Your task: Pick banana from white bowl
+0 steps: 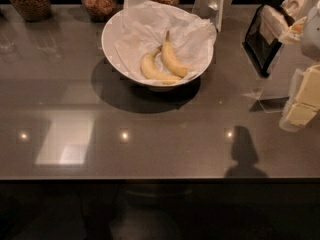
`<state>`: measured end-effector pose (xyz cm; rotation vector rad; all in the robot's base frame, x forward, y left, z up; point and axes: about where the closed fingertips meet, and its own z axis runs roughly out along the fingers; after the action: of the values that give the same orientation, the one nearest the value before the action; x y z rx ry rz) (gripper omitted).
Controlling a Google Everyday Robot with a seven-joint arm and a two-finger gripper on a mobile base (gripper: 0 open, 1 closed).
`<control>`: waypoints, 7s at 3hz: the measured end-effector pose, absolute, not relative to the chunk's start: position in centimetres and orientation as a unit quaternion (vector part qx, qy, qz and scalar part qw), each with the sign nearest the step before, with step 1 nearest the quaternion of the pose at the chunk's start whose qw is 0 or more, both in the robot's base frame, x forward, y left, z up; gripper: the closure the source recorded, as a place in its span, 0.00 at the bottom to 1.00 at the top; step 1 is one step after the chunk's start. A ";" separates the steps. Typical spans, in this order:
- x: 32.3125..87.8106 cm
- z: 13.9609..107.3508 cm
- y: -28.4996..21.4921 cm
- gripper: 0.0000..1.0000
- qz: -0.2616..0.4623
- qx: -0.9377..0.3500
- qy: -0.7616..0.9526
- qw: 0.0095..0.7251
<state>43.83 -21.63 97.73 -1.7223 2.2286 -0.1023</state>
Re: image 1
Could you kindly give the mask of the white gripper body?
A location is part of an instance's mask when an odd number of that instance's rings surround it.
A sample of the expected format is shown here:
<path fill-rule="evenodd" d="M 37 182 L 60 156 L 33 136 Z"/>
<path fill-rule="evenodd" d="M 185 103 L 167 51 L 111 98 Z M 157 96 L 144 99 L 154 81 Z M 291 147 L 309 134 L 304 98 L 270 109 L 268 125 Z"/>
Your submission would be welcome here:
<path fill-rule="evenodd" d="M 305 126 L 295 126 L 292 125 L 287 119 L 286 116 L 291 108 L 291 106 L 295 103 L 298 103 L 295 100 L 295 97 L 298 93 L 298 90 L 300 88 L 300 85 L 303 80 L 303 74 L 304 72 L 301 69 L 297 69 L 292 77 L 290 88 L 289 88 L 289 99 L 286 102 L 284 109 L 282 111 L 282 117 L 279 121 L 279 126 L 281 129 L 288 131 L 288 132 L 298 132 L 300 129 L 304 128 Z"/>

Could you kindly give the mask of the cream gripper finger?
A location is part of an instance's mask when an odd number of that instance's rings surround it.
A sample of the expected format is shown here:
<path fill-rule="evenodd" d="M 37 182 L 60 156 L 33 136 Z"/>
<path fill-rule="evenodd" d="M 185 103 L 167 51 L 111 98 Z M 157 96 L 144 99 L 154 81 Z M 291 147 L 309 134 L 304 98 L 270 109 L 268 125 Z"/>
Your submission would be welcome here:
<path fill-rule="evenodd" d="M 295 97 L 298 103 L 320 108 L 320 65 L 309 67 Z"/>
<path fill-rule="evenodd" d="M 317 110 L 304 104 L 295 103 L 291 106 L 286 119 L 295 126 L 306 126 L 317 114 Z"/>

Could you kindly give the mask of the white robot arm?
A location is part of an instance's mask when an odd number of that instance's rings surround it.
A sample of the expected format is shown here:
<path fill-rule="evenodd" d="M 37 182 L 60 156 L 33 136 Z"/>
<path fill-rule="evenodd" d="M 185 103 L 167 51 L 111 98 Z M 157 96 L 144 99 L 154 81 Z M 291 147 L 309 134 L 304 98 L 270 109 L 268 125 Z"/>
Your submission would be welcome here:
<path fill-rule="evenodd" d="M 306 70 L 297 69 L 289 87 L 289 99 L 282 111 L 279 127 L 298 132 L 320 111 L 320 1 L 280 37 L 283 44 L 299 43 L 304 56 L 314 63 Z"/>

